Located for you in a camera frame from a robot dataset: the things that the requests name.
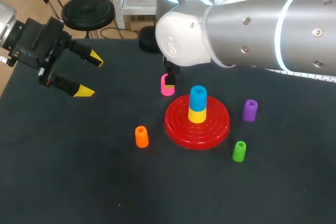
red base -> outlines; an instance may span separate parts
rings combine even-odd
[[[230,116],[224,105],[208,96],[206,120],[192,123],[188,119],[189,95],[174,100],[164,117],[164,128],[168,136],[182,147],[193,150],[209,149],[222,142],[230,128]]]

black chair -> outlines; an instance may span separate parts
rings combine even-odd
[[[110,24],[115,17],[114,5],[109,0],[70,0],[66,5],[62,5],[60,18],[50,0],[43,0],[48,4],[54,15],[67,27],[86,31],[85,38],[98,38],[98,29]]]

white shelf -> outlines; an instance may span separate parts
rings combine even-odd
[[[156,6],[132,6],[126,0],[120,0],[123,15],[155,15]]]

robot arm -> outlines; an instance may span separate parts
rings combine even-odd
[[[168,61],[336,76],[336,0],[157,0]],[[167,6],[175,7],[164,14]]]
[[[42,25],[29,18],[22,23],[15,15],[13,8],[0,2],[0,47],[9,51],[9,58],[0,57],[0,62],[13,67],[19,61],[34,68],[38,70],[39,83],[54,86],[72,97],[93,95],[93,90],[58,76],[52,68],[66,48],[98,67],[103,64],[102,59],[91,48],[72,40],[59,20],[50,18]]]

pink cup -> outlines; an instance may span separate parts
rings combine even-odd
[[[161,77],[161,94],[165,95],[166,97],[169,97],[175,93],[175,86],[172,88],[167,88],[166,85],[164,84],[164,80],[168,74],[164,74]]]

